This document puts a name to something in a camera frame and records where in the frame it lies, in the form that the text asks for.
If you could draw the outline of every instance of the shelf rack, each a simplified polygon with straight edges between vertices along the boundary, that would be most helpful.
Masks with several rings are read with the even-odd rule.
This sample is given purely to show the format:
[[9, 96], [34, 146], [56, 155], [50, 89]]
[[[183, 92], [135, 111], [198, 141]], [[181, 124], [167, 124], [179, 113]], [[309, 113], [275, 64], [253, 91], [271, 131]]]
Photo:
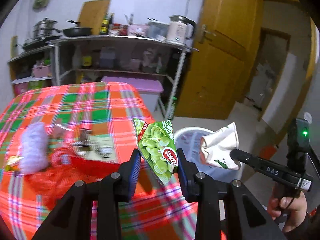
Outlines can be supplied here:
[[35, 77], [26, 77], [26, 78], [20, 78], [15, 79], [11, 82], [12, 85], [21, 84], [25, 82], [31, 82], [31, 81], [40, 81], [40, 80], [47, 80], [52, 79], [52, 77], [42, 77], [42, 78], [35, 78]]
[[[54, 84], [60, 86], [61, 81], [71, 72], [74, 70], [70, 69], [65, 71], [64, 73], [60, 73], [60, 50], [61, 46], [68, 44], [68, 43], [77, 43], [80, 41], [122, 41], [122, 42], [143, 42], [148, 44], [154, 44], [154, 45], [161, 45], [161, 46], [167, 46], [170, 48], [176, 48], [181, 50], [177, 71], [175, 73], [174, 79], [172, 79], [169, 75], [165, 73], [145, 73], [145, 72], [134, 72], [134, 71], [127, 71], [127, 70], [117, 70], [117, 69], [79, 69], [78, 71], [105, 71], [105, 72], [120, 72], [120, 73], [135, 73], [135, 74], [145, 74], [145, 75], [155, 75], [155, 76], [164, 76], [168, 78], [168, 80], [172, 83], [172, 90], [169, 97], [169, 102], [167, 106], [170, 106], [173, 101], [173, 97], [175, 96], [175, 93], [177, 91], [178, 83], [181, 76], [181, 71], [183, 69], [183, 64], [186, 58], [186, 53], [191, 51], [198, 51], [197, 49], [194, 49], [192, 47], [185, 46], [184, 44], [180, 43], [173, 43], [168, 41], [158, 41], [155, 39], [149, 39], [149, 38], [142, 38], [142, 37], [135, 37], [135, 36], [109, 36], [109, 35], [91, 35], [91, 36], [81, 36], [81, 37], [72, 37], [72, 38], [62, 38], [58, 40], [53, 40], [48, 42], [48, 46], [41, 47], [38, 49], [33, 49], [31, 51], [23, 52], [20, 55], [12, 58], [8, 63], [11, 63], [13, 61], [16, 61], [18, 59], [21, 59], [23, 57], [42, 52], [48, 49], [51, 49], [50, 58], [51, 58], [51, 64], [53, 67], [53, 79]], [[169, 111], [168, 109], [165, 109], [165, 106], [163, 102], [161, 101], [161, 98], [159, 98], [159, 105], [161, 112], [164, 115], [165, 119], [168, 119]]]

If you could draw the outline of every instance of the door handle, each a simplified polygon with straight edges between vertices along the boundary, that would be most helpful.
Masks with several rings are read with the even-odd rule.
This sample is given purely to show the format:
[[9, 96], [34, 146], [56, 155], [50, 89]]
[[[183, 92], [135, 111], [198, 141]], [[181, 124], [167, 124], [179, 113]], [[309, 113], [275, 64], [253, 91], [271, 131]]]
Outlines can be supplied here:
[[211, 34], [213, 36], [217, 36], [215, 33], [209, 32], [206, 29], [207, 29], [207, 25], [203, 24], [202, 27], [201, 27], [201, 38], [200, 38], [199, 43], [203, 43], [204, 42], [204, 37], [205, 37], [206, 34]]

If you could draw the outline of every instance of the table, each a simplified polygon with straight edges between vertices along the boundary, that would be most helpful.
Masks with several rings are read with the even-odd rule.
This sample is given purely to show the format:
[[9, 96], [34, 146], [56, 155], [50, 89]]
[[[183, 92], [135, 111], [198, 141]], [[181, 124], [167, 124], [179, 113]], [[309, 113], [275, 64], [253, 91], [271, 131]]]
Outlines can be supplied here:
[[[17, 155], [20, 137], [31, 122], [44, 122], [48, 134], [62, 119], [68, 127], [91, 129], [113, 138], [116, 152], [125, 161], [136, 147], [132, 118], [153, 122], [138, 92], [126, 83], [87, 83], [27, 91], [16, 97], [0, 116], [0, 160]], [[176, 176], [160, 186], [147, 163], [142, 162], [135, 196], [120, 203], [123, 239], [194, 238], [197, 203], [187, 203]], [[17, 240], [31, 239], [49, 210], [24, 177], [3, 172], [0, 182], [0, 215]], [[96, 239], [97, 203], [92, 213], [91, 239]]]

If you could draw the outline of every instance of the lavender plush toy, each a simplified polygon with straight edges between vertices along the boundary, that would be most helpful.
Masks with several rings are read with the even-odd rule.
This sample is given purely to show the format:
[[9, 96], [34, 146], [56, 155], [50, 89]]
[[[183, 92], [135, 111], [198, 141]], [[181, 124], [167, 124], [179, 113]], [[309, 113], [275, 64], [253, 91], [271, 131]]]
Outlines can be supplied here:
[[21, 136], [22, 159], [19, 163], [23, 174], [32, 174], [48, 166], [48, 135], [44, 123], [35, 122]]

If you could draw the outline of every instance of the frying pan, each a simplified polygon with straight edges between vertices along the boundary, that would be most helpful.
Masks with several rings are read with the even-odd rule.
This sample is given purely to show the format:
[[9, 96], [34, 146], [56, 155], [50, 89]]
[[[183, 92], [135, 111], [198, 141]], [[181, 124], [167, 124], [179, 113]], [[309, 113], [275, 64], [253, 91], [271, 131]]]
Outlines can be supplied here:
[[89, 27], [80, 27], [80, 22], [75, 22], [73, 20], [68, 20], [67, 22], [76, 24], [76, 27], [68, 28], [63, 30], [63, 34], [67, 37], [78, 37], [78, 36], [88, 36], [91, 34], [91, 29]]

